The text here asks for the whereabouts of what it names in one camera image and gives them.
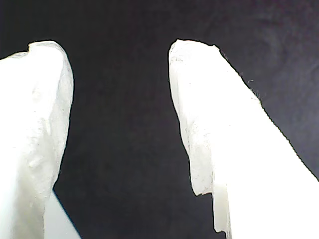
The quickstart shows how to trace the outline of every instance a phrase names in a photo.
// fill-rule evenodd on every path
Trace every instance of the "black backdrop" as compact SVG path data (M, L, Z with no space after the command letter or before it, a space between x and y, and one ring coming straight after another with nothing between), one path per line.
M213 229L211 196L190 187L168 82L167 52L177 38L218 45L319 176L315 0L2 0L0 7L2 58L47 39L69 56L74 102L54 189L83 239L225 237Z

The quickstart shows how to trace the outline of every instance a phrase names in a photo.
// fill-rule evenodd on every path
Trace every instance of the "black fabric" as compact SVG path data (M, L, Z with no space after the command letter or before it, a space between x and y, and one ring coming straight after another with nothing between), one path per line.
M190 186L168 82L167 53L177 38L220 47L318 177L318 6L315 0L2 2L1 57L47 39L69 56L74 103L55 192L81 237L225 238L213 229L211 196L196 197Z

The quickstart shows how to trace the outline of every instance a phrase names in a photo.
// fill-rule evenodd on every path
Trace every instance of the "rough white edge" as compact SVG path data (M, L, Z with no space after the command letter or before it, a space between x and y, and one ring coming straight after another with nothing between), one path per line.
M216 46L177 40L171 96L196 195L228 239L319 238L319 182Z

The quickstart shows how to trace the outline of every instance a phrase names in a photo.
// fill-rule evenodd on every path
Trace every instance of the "white plastic piece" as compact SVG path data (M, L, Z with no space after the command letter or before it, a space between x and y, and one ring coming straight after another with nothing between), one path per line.
M319 238L319 181L216 46L177 40L171 96L195 195L228 239Z
M43 239L50 213L63 214L52 192L64 152L73 74L53 41L29 44L0 60L0 238ZM67 217L69 237L77 239ZM53 239L50 234L46 239Z

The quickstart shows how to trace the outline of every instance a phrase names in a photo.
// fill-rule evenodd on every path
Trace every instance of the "white object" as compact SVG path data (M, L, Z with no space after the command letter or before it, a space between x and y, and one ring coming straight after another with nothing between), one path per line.
M47 225L57 215L68 227L58 238L79 238L52 192L72 99L71 66L57 43L35 42L0 60L1 239L57 238Z
M216 46L177 40L171 96L195 195L228 239L319 238L319 182Z

